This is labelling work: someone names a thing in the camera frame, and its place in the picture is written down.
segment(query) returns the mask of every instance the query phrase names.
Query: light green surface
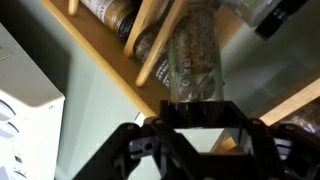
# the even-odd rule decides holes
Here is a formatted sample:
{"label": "light green surface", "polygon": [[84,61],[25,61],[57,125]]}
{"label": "light green surface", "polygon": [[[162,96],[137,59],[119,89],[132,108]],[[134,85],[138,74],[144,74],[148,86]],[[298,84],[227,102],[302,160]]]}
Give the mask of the light green surface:
{"label": "light green surface", "polygon": [[221,53],[225,99],[249,115],[320,65],[319,7],[309,0],[266,42],[242,26]]}

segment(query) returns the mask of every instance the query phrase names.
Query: white box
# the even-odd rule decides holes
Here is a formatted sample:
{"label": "white box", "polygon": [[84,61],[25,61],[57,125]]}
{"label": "white box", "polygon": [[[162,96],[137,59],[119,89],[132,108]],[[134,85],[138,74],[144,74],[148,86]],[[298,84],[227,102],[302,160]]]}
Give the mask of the white box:
{"label": "white box", "polygon": [[[21,153],[27,179],[54,179],[64,96],[2,24],[0,48],[13,52],[9,58],[0,58],[0,100],[14,111],[10,121],[19,131],[14,138],[2,138],[0,148]],[[1,159],[0,154],[0,169],[1,163],[9,163]]]}

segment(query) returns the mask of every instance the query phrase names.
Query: spice jar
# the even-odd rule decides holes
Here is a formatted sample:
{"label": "spice jar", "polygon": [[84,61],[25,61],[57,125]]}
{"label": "spice jar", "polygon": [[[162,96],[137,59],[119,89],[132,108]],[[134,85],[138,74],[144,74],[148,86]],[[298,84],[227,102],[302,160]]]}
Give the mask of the spice jar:
{"label": "spice jar", "polygon": [[123,40],[129,37],[136,12],[128,0],[81,0],[108,28]]}
{"label": "spice jar", "polygon": [[172,102],[223,100],[214,10],[191,3],[169,43]]}
{"label": "spice jar", "polygon": [[[152,45],[160,31],[159,25],[151,26],[138,36],[134,43],[133,53],[137,60],[144,63],[147,59]],[[163,48],[159,58],[152,69],[152,74],[167,88],[169,88],[169,60],[167,48]]]}

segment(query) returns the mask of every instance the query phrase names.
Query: jar lid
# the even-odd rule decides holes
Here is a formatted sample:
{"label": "jar lid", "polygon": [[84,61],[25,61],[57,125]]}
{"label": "jar lid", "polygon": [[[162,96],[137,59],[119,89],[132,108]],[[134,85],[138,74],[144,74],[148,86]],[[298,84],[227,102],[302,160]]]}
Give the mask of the jar lid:
{"label": "jar lid", "polygon": [[269,39],[307,0],[282,0],[255,30],[264,40]]}
{"label": "jar lid", "polygon": [[137,14],[135,12],[132,12],[128,14],[123,21],[121,22],[119,29],[118,29],[118,36],[121,40],[126,42],[128,40],[129,34],[131,32],[132,26],[134,24],[134,21],[136,19]]}

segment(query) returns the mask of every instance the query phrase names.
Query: spice rack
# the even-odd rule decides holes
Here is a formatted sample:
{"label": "spice rack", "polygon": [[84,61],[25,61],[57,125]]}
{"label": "spice rack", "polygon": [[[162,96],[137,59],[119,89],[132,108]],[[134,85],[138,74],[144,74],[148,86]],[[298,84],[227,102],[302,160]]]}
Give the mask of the spice rack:
{"label": "spice rack", "polygon": [[[169,90],[153,76],[149,76],[145,86],[136,87],[135,80],[142,64],[126,57],[123,53],[125,44],[111,30],[82,3],[79,3],[76,15],[70,16],[66,0],[41,2],[142,114],[150,117],[159,113],[159,102],[170,98]],[[220,47],[223,48],[243,21],[223,6],[217,11],[216,19]]]}

